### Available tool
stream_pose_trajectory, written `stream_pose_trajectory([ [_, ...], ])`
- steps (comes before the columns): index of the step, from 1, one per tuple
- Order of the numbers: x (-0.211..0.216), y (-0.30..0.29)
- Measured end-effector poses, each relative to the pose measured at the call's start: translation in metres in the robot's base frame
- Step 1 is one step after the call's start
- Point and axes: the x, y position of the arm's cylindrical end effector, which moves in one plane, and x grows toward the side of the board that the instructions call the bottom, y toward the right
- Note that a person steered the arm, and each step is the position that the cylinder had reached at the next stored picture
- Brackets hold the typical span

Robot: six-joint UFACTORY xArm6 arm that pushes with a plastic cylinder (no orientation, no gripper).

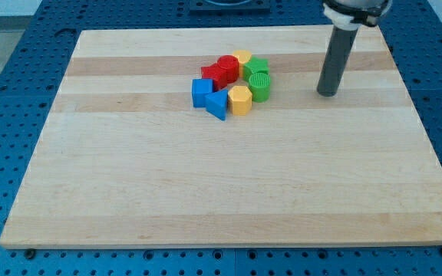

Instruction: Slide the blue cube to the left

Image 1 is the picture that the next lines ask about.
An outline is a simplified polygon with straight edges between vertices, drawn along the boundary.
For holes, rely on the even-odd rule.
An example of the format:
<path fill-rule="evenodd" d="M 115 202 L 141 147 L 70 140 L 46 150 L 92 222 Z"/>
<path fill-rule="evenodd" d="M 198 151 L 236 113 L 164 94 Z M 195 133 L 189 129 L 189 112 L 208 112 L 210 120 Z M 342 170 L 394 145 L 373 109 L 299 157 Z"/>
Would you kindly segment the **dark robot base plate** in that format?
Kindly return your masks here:
<path fill-rule="evenodd" d="M 190 13 L 268 12 L 271 0 L 189 0 Z"/>

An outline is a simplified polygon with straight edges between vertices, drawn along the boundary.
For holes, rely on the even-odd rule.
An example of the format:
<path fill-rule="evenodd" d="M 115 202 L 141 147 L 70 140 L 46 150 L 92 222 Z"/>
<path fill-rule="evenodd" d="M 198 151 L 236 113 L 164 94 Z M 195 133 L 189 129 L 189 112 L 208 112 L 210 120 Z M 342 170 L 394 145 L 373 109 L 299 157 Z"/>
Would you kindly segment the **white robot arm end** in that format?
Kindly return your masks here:
<path fill-rule="evenodd" d="M 322 0 L 324 15 L 344 31 L 377 26 L 392 4 L 392 0 Z"/>

